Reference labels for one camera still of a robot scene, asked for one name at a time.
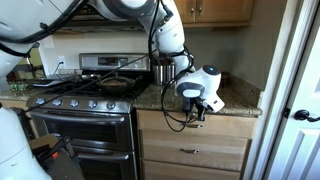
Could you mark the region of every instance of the oven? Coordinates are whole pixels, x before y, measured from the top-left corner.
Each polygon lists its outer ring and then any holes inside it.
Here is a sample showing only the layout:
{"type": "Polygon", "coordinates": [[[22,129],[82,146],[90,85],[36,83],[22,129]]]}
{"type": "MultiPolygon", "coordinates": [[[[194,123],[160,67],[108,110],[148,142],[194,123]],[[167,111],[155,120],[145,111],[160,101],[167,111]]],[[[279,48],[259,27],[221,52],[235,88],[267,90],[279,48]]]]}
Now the oven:
{"type": "MultiPolygon", "coordinates": [[[[105,70],[109,72],[142,55],[80,54],[79,63],[83,74],[103,75],[105,70]]],[[[142,77],[120,94],[105,93],[94,83],[85,86],[88,80],[76,80],[30,97],[27,107],[32,108],[30,115],[37,133],[69,136],[87,180],[139,179],[137,119],[132,104],[151,83],[150,69],[150,60],[145,57],[118,71],[127,78],[142,77]]]]}

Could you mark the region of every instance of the oven handle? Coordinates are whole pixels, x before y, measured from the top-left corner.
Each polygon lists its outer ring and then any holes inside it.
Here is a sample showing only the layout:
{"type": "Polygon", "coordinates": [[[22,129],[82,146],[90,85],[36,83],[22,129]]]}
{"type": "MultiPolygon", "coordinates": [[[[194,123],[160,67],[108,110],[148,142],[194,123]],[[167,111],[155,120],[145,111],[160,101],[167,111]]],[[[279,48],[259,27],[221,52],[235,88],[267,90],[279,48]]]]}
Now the oven handle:
{"type": "Polygon", "coordinates": [[[124,121],[124,117],[69,117],[69,116],[61,116],[55,114],[44,114],[38,112],[31,112],[33,119],[41,118],[45,120],[53,120],[53,121],[71,121],[71,122],[80,122],[80,123],[90,123],[90,124],[118,124],[124,121]]]}
{"type": "Polygon", "coordinates": [[[94,160],[94,161],[125,161],[129,159],[128,154],[118,154],[112,153],[110,155],[96,155],[96,154],[78,154],[79,159],[87,159],[87,160],[94,160]]]}

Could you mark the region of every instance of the upper cabinet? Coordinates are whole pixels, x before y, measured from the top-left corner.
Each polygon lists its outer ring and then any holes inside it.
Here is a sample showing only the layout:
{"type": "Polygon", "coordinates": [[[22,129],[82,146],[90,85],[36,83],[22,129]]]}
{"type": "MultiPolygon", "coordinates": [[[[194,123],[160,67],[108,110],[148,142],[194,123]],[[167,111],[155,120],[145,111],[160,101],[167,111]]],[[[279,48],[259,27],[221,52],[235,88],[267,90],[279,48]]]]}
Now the upper cabinet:
{"type": "Polygon", "coordinates": [[[175,0],[184,27],[248,26],[253,0],[175,0]]]}

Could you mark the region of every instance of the stove knob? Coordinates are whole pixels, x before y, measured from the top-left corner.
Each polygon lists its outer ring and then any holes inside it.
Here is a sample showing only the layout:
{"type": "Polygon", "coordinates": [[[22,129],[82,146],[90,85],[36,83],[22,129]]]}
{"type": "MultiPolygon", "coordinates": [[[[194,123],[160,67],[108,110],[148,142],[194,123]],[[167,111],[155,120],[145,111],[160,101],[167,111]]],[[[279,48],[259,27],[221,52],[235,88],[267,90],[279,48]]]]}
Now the stove knob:
{"type": "Polygon", "coordinates": [[[77,107],[79,105],[79,101],[76,99],[72,99],[70,105],[72,107],[77,107]]]}
{"type": "Polygon", "coordinates": [[[60,98],[55,99],[55,100],[53,100],[52,104],[55,106],[60,106],[62,104],[62,100],[60,98]]]}
{"type": "Polygon", "coordinates": [[[97,107],[97,102],[90,100],[88,106],[90,109],[93,109],[93,108],[97,107]]]}
{"type": "Polygon", "coordinates": [[[108,108],[108,109],[113,109],[113,108],[115,108],[115,107],[116,107],[116,103],[115,103],[115,102],[109,101],[109,102],[107,103],[107,108],[108,108]]]}
{"type": "Polygon", "coordinates": [[[46,102],[45,98],[37,98],[37,100],[36,100],[36,104],[43,104],[45,102],[46,102]]]}

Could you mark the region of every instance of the white wall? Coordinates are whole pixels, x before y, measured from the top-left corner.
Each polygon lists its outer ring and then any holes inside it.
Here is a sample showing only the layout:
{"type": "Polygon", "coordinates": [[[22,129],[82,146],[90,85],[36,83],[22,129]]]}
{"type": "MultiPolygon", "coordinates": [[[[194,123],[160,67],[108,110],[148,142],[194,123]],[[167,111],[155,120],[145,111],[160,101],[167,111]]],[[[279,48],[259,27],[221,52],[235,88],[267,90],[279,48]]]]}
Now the white wall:
{"type": "MultiPolygon", "coordinates": [[[[229,71],[264,90],[286,0],[255,0],[251,25],[238,30],[186,29],[185,45],[195,66],[205,64],[229,71]]],[[[54,35],[41,41],[40,54],[47,74],[65,56],[66,66],[77,69],[78,54],[88,52],[147,52],[143,32],[109,32],[54,35]]]]}

